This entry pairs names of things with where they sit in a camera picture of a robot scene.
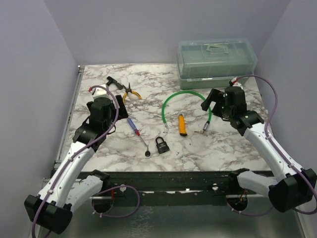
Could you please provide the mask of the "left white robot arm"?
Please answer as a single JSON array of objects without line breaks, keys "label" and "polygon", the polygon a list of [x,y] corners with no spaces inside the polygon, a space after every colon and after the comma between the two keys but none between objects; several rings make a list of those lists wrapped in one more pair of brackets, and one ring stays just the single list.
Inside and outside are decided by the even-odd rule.
[{"label": "left white robot arm", "polygon": [[76,129],[57,171],[36,196],[28,195],[25,199],[24,206],[32,221],[32,237],[36,237],[36,225],[49,232],[63,233],[75,210],[90,196],[104,196],[109,192],[109,176],[98,170],[76,188],[72,186],[115,123],[128,118],[128,113],[121,95],[97,97],[88,102],[87,107],[90,114]]}]

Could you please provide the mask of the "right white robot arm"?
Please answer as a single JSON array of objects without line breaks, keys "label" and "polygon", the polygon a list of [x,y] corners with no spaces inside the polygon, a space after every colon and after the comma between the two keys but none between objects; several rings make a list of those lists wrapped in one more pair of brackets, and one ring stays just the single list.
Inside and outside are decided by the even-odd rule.
[{"label": "right white robot arm", "polygon": [[239,194],[245,189],[254,191],[269,199],[279,212],[286,212],[313,198],[317,175],[312,169],[304,169],[280,146],[267,124],[256,111],[247,109],[245,92],[237,86],[226,87],[224,91],[211,89],[201,104],[207,111],[210,104],[216,117],[226,120],[241,136],[246,138],[270,167],[273,176],[265,177],[248,169],[232,173],[228,189]]}]

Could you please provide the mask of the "black mounting rail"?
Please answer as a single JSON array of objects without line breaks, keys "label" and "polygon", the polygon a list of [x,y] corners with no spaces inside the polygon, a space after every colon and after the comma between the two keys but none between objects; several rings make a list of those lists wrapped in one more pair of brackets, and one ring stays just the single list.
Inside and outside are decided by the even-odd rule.
[{"label": "black mounting rail", "polygon": [[110,186],[130,185],[142,206],[225,206],[227,197],[252,191],[234,188],[229,171],[220,172],[110,172]]}]

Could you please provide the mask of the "green cable lock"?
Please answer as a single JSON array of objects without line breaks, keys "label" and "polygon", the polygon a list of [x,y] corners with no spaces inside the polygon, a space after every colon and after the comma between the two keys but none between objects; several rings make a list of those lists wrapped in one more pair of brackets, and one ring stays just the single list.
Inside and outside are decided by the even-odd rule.
[{"label": "green cable lock", "polygon": [[[167,121],[166,121],[166,118],[165,118],[165,114],[164,114],[164,111],[165,111],[165,107],[167,105],[167,103],[169,102],[170,99],[178,96],[178,95],[181,95],[181,94],[192,94],[192,95],[195,95],[195,96],[198,96],[199,98],[201,98],[203,101],[205,100],[205,97],[203,97],[201,94],[197,93],[197,92],[194,92],[194,91],[188,91],[188,90],[185,90],[185,91],[180,91],[180,92],[176,92],[174,94],[172,94],[171,96],[169,96],[163,103],[163,106],[162,106],[162,109],[161,109],[161,117],[162,117],[162,121],[163,121],[163,124],[165,125],[166,128],[168,128],[168,125],[167,125]],[[209,124],[211,122],[211,118],[212,118],[212,112],[211,112],[211,108],[209,107],[208,108],[208,113],[209,113],[209,118],[208,120],[206,121],[206,123],[204,124],[204,127],[202,130],[206,131],[209,127]]]}]

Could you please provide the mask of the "clear green plastic toolbox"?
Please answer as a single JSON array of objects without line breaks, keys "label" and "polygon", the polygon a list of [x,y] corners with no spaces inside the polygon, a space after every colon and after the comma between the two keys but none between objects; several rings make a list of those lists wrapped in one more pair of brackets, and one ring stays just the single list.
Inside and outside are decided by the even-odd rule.
[{"label": "clear green plastic toolbox", "polygon": [[252,74],[258,59],[247,39],[182,41],[177,49],[180,89],[219,88]]}]

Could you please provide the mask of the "blue red screwdriver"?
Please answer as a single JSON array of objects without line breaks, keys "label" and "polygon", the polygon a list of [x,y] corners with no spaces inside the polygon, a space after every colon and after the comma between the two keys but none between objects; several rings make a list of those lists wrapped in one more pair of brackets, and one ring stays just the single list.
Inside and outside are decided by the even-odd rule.
[{"label": "blue red screwdriver", "polygon": [[145,142],[145,140],[142,138],[138,128],[136,127],[136,125],[134,124],[134,122],[132,121],[131,118],[127,119],[127,122],[129,124],[129,126],[131,127],[131,129],[134,131],[134,133],[140,138],[140,140],[142,141],[142,143],[148,148],[147,143]]}]

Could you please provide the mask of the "black padlock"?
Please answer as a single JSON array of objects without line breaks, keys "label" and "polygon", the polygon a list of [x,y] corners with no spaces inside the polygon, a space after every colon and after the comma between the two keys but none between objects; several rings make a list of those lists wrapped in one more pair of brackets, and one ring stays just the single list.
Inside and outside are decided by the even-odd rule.
[{"label": "black padlock", "polygon": [[169,151],[169,147],[162,137],[158,136],[155,139],[155,141],[156,141],[156,147],[157,147],[159,154],[163,154],[163,153]]}]

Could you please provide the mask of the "black t-shaped tool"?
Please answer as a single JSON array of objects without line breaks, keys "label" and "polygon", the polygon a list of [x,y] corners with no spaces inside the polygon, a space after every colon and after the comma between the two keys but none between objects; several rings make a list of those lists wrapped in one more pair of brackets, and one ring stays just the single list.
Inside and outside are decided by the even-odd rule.
[{"label": "black t-shaped tool", "polygon": [[108,76],[106,79],[107,79],[106,86],[109,87],[110,85],[114,84],[119,90],[123,89],[123,85],[120,84],[117,80],[115,80],[111,76]]}]

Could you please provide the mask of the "left aluminium extrusion rail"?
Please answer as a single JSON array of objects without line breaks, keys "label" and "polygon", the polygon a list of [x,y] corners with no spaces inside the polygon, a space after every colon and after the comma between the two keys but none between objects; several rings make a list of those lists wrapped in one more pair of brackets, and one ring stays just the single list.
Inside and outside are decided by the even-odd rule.
[{"label": "left aluminium extrusion rail", "polygon": [[53,168],[55,168],[55,165],[59,164],[60,161],[61,161],[64,144],[65,144],[65,142],[67,140],[67,135],[68,135],[68,132],[69,132],[71,119],[72,119],[73,111],[74,111],[74,108],[75,108],[77,96],[78,96],[78,93],[79,93],[79,89],[80,89],[82,77],[83,77],[83,74],[84,74],[84,70],[85,70],[85,66],[84,65],[79,65],[78,66],[78,74],[77,74],[75,89],[74,89],[74,92],[72,94],[71,103],[70,103],[70,106],[69,106],[68,115],[67,115],[66,123],[65,123],[65,126],[64,126],[64,131],[63,131],[61,142],[60,142],[60,145],[59,145],[59,148],[58,148],[57,156],[56,156],[54,164],[53,164]]}]

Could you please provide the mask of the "orange utility knife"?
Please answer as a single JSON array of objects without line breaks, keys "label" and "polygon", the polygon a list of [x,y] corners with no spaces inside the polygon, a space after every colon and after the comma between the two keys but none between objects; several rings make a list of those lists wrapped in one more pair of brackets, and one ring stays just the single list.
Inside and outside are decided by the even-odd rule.
[{"label": "orange utility knife", "polygon": [[187,136],[186,128],[185,128],[185,120],[184,116],[182,114],[179,114],[178,116],[178,128],[179,128],[179,134],[183,137]]}]

